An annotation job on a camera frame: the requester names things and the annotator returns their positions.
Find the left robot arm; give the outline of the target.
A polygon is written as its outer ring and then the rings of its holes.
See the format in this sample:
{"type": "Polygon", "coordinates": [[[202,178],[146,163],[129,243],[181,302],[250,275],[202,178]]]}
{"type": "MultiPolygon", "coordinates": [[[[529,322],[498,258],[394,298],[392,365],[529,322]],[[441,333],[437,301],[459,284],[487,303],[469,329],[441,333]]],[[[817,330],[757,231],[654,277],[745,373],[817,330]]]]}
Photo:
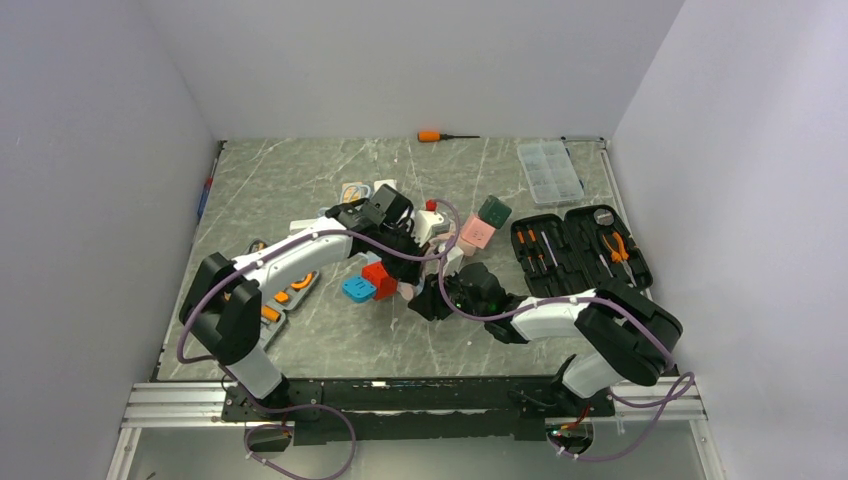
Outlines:
{"type": "Polygon", "coordinates": [[[360,253],[379,256],[386,273],[413,283],[422,272],[429,234],[412,202],[383,185],[365,199],[330,207],[305,229],[257,252],[204,258],[179,310],[183,325],[177,357],[193,337],[206,359],[222,366],[248,392],[248,407],[264,420],[279,417],[290,403],[290,382],[260,344],[263,307],[307,274],[360,253]]]}

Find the pink cube socket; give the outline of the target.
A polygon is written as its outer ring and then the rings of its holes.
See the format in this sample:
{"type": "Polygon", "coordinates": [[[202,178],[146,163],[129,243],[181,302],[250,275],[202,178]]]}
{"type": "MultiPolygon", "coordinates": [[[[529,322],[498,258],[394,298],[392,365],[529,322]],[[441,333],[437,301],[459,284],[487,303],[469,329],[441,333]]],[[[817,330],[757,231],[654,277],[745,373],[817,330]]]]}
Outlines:
{"type": "Polygon", "coordinates": [[[497,229],[471,214],[459,231],[457,244],[465,256],[473,256],[477,250],[485,249],[497,229]]]}

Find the clear plastic organizer box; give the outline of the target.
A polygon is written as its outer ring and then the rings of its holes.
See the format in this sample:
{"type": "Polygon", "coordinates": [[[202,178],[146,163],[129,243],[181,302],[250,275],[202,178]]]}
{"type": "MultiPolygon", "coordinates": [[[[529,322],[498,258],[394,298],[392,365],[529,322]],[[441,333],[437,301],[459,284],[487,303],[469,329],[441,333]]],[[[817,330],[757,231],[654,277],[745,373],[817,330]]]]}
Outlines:
{"type": "Polygon", "coordinates": [[[517,147],[517,154],[537,205],[561,204],[584,198],[583,184],[562,140],[521,144],[517,147]]]}

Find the red cube adapter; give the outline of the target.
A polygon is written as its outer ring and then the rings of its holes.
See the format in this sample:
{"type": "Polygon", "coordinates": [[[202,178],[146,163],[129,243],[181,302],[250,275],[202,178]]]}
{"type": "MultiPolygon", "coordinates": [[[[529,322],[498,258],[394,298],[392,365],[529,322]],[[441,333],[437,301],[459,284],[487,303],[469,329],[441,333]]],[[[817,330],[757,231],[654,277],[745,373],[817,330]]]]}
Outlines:
{"type": "Polygon", "coordinates": [[[380,301],[394,295],[398,282],[391,277],[381,261],[370,263],[361,270],[361,276],[376,289],[373,299],[380,301]]]}

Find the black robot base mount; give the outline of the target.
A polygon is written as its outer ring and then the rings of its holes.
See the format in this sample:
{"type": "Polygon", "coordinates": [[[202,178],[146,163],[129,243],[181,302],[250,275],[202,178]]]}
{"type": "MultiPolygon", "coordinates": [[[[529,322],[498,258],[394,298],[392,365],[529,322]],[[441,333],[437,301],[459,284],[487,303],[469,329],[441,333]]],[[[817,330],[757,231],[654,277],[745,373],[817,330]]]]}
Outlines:
{"type": "Polygon", "coordinates": [[[226,423],[286,420],[297,446],[348,439],[406,440],[511,437],[539,441],[545,429],[583,417],[611,418],[615,407],[603,390],[576,405],[556,402],[548,376],[293,379],[283,414],[255,407],[244,390],[227,389],[220,418],[226,423]]]}

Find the white and blue cube adapter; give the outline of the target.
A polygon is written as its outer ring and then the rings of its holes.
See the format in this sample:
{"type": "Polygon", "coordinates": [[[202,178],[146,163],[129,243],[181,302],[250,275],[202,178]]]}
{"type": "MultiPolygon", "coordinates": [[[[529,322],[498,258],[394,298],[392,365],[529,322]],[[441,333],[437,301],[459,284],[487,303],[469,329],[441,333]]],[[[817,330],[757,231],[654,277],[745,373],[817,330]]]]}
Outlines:
{"type": "Polygon", "coordinates": [[[377,193],[379,190],[388,188],[391,191],[397,192],[397,182],[395,179],[383,179],[377,180],[373,183],[374,193],[377,193]]]}

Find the dark green cube adapter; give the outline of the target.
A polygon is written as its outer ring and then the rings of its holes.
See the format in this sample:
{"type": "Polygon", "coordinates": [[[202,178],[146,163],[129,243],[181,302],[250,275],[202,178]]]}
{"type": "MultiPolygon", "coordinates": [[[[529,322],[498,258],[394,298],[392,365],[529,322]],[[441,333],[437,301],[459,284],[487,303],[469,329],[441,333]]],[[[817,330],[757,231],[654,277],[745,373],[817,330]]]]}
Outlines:
{"type": "Polygon", "coordinates": [[[477,211],[477,216],[495,229],[501,229],[512,214],[512,208],[494,195],[488,195],[477,211]]]}

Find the grey tool case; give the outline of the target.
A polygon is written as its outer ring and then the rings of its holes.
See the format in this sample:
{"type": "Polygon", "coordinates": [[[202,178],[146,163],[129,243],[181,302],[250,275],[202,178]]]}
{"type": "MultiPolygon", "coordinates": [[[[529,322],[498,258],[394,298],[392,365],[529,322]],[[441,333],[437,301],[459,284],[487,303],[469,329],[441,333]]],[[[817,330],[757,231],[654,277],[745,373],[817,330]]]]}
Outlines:
{"type": "Polygon", "coordinates": [[[285,333],[289,327],[289,315],[305,302],[319,278],[320,272],[313,271],[268,297],[260,318],[259,345],[264,351],[285,333]]]}

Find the black tool case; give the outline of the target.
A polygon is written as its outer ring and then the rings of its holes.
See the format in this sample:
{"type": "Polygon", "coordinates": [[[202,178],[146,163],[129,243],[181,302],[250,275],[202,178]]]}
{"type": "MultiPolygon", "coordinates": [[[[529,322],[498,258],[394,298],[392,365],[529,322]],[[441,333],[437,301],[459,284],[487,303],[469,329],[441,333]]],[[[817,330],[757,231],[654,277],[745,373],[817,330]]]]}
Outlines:
{"type": "Polygon", "coordinates": [[[621,279],[639,291],[654,283],[623,217],[610,205],[515,220],[510,240],[525,283],[535,297],[580,293],[610,278],[621,279]]]}

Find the white power strip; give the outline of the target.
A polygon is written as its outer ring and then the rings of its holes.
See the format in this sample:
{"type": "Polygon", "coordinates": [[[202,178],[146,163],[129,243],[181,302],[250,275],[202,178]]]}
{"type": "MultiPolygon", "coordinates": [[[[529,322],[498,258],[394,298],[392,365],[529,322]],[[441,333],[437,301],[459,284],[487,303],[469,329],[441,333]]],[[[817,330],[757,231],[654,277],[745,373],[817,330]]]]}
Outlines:
{"type": "Polygon", "coordinates": [[[320,231],[325,226],[325,222],[325,217],[295,220],[289,224],[289,234],[291,236],[310,235],[316,231],[320,231]]]}

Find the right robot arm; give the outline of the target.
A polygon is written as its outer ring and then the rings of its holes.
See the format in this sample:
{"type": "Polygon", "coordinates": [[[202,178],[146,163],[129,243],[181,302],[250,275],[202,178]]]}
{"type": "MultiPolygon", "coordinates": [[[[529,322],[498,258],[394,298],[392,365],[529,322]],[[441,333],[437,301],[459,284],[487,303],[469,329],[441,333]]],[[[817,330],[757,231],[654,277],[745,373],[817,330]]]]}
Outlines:
{"type": "Polygon", "coordinates": [[[673,365],[680,321],[617,278],[578,293],[539,298],[509,293],[482,263],[425,277],[409,308],[428,321],[452,314],[480,322],[503,344],[583,338],[592,353],[569,357],[556,373],[551,401],[574,415],[591,396],[623,380],[653,386],[673,365]]]}

